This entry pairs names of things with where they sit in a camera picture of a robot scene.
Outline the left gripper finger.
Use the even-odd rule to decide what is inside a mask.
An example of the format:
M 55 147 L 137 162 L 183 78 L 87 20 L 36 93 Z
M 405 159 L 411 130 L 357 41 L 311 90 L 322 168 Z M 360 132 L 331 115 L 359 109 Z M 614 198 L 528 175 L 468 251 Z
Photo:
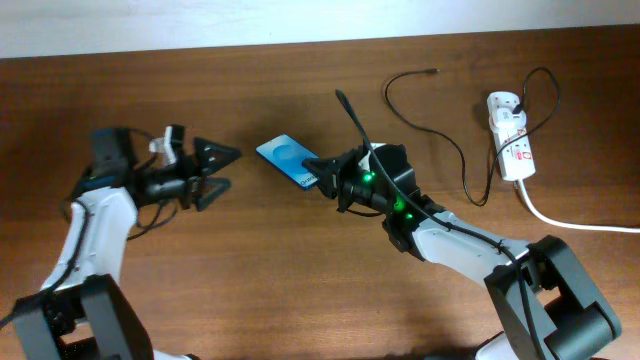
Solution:
M 239 149 L 220 145 L 204 138 L 194 138 L 197 169 L 202 177 L 208 177 L 238 160 L 242 153 Z
M 227 178 L 204 178 L 199 182 L 194 195 L 197 211 L 206 210 L 216 199 L 231 188 L 231 181 Z

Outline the blue Galaxy smartphone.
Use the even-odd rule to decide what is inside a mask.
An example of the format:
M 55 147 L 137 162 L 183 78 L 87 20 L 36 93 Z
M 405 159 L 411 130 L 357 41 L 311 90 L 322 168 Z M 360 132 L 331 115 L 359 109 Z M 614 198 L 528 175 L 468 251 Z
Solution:
M 304 160 L 316 159 L 317 155 L 289 135 L 281 134 L 259 145 L 256 152 L 304 190 L 312 188 L 318 182 L 318 178 L 303 166 Z

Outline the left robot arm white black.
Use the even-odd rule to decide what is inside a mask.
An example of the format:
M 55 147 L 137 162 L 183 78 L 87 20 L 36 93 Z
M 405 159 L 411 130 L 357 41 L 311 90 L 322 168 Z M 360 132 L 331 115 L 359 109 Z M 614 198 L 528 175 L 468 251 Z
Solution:
M 124 251 L 141 208 L 205 210 L 231 183 L 216 172 L 238 160 L 238 149 L 196 137 L 185 153 L 184 127 L 168 126 L 149 150 L 162 165 L 140 164 L 129 128 L 91 136 L 93 162 L 69 202 L 69 231 L 39 292 L 15 302 L 12 324 L 29 359 L 164 359 L 119 287 Z

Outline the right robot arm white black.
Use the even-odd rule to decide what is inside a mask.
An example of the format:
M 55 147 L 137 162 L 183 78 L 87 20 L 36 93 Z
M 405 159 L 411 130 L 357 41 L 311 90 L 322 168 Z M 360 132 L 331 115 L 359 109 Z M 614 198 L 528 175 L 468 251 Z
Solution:
M 460 220 L 421 193 L 404 146 L 360 146 L 303 165 L 339 211 L 359 204 L 384 214 L 399 251 L 488 291 L 502 330 L 474 358 L 591 359 L 621 335 L 618 316 L 562 239 L 513 240 Z

